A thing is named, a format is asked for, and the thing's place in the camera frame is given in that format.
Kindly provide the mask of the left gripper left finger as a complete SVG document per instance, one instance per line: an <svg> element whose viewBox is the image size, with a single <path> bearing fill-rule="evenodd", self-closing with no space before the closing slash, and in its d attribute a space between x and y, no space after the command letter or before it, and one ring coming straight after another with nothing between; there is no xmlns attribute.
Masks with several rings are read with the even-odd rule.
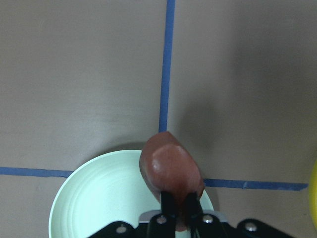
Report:
<svg viewBox="0 0 317 238"><path fill-rule="evenodd" d="M163 229L162 234L164 238L176 237L176 222L178 217L178 209L175 204L173 196L166 191L160 194L160 227Z"/></svg>

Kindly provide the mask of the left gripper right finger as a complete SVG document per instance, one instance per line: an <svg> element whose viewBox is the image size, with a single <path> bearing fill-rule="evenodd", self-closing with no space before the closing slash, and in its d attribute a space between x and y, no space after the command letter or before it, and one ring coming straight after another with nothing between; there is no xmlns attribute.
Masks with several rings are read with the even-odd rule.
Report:
<svg viewBox="0 0 317 238"><path fill-rule="evenodd" d="M191 238L228 238L228 220L214 210L203 210L196 193L185 199L186 224Z"/></svg>

